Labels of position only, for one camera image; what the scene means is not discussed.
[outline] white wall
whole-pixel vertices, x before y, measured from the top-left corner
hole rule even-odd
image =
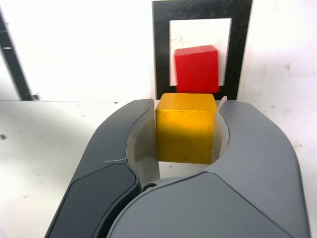
[[[42,100],[127,101],[154,96],[150,0],[2,0],[1,8],[31,91]],[[254,0],[239,100],[269,110],[279,98],[298,106],[304,96],[315,98],[314,10],[313,0]],[[227,27],[203,30],[208,22],[198,30],[194,22],[187,30],[184,24],[173,24],[172,48],[193,46],[187,45],[190,40],[177,41],[187,39],[192,29],[194,45],[197,39],[212,38],[211,33],[227,37]],[[226,38],[223,42],[219,49],[226,55]],[[14,91],[11,94],[9,98],[16,98]]]

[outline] red cube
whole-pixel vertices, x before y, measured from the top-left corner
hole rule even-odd
[[[178,93],[217,93],[218,51],[214,46],[176,49],[174,52]]]

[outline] dark gray gripper pad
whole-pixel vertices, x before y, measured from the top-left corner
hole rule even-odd
[[[132,126],[150,109],[151,99],[133,101],[97,128],[46,238],[105,237],[119,212],[142,192],[125,150]]]
[[[135,175],[125,164],[110,165],[78,179],[69,187],[47,236],[105,237],[117,214],[139,194],[135,182]]]
[[[208,171],[295,238],[309,238],[302,176],[292,144],[270,119],[248,103],[220,108],[229,130],[222,157]]]
[[[108,238],[289,238],[217,175],[153,188],[130,203]]]

